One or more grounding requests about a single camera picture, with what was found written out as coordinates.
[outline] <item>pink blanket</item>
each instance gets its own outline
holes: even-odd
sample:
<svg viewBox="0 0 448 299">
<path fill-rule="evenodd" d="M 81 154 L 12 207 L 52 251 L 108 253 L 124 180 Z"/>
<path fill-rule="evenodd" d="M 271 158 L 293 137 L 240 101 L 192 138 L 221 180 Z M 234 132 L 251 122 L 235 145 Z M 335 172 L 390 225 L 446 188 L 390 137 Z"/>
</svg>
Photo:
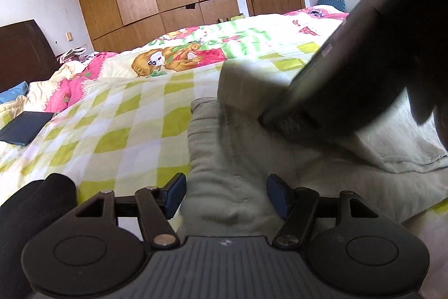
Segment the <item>pink blanket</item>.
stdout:
<svg viewBox="0 0 448 299">
<path fill-rule="evenodd" d="M 71 79 L 62 80 L 55 92 L 50 97 L 45 107 L 45 112 L 59 113 L 72 106 L 85 97 L 82 83 L 85 80 L 98 79 L 102 64 L 105 59 L 117 55 L 114 52 L 101 52 L 95 56 L 83 72 L 76 74 Z"/>
</svg>

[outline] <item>blue pillow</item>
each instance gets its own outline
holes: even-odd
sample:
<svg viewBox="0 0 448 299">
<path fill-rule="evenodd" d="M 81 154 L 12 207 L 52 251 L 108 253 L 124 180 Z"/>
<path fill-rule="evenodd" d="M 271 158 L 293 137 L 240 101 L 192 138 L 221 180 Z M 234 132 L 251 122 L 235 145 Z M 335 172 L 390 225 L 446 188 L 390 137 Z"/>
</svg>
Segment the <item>blue pillow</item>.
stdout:
<svg viewBox="0 0 448 299">
<path fill-rule="evenodd" d="M 0 104 L 16 100 L 19 95 L 26 95 L 29 88 L 30 87 L 28 86 L 27 82 L 21 82 L 13 88 L 0 93 Z"/>
</svg>

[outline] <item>headboard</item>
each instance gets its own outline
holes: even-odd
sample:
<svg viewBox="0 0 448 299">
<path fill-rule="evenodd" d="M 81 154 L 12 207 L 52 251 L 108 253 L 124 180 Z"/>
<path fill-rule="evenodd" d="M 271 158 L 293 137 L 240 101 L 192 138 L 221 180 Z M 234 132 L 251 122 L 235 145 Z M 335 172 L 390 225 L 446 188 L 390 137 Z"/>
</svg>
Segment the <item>headboard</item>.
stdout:
<svg viewBox="0 0 448 299">
<path fill-rule="evenodd" d="M 0 93 L 26 81 L 49 79 L 59 63 L 34 20 L 0 27 Z"/>
</svg>

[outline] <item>black cloth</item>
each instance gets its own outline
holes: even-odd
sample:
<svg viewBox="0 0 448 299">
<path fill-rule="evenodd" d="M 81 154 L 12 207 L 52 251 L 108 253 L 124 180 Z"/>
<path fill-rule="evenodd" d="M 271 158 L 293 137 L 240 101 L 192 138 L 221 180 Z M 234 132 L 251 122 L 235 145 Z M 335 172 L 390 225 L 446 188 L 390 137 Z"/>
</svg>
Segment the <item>black cloth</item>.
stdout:
<svg viewBox="0 0 448 299">
<path fill-rule="evenodd" d="M 24 299 L 32 293 L 22 270 L 22 250 L 76 205 L 75 184 L 51 174 L 24 186 L 0 206 L 0 299 Z"/>
</svg>

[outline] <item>white logo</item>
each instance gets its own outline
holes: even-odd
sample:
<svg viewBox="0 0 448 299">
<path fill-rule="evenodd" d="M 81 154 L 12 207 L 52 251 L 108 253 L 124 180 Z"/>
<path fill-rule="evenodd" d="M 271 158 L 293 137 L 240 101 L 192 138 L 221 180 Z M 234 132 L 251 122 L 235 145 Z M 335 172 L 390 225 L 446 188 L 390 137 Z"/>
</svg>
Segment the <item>white logo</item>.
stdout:
<svg viewBox="0 0 448 299">
<path fill-rule="evenodd" d="M 233 242 L 234 241 L 230 241 L 229 239 L 225 239 L 225 240 L 220 241 L 220 245 L 224 246 L 224 247 L 227 247 L 227 246 L 230 246 Z"/>
</svg>

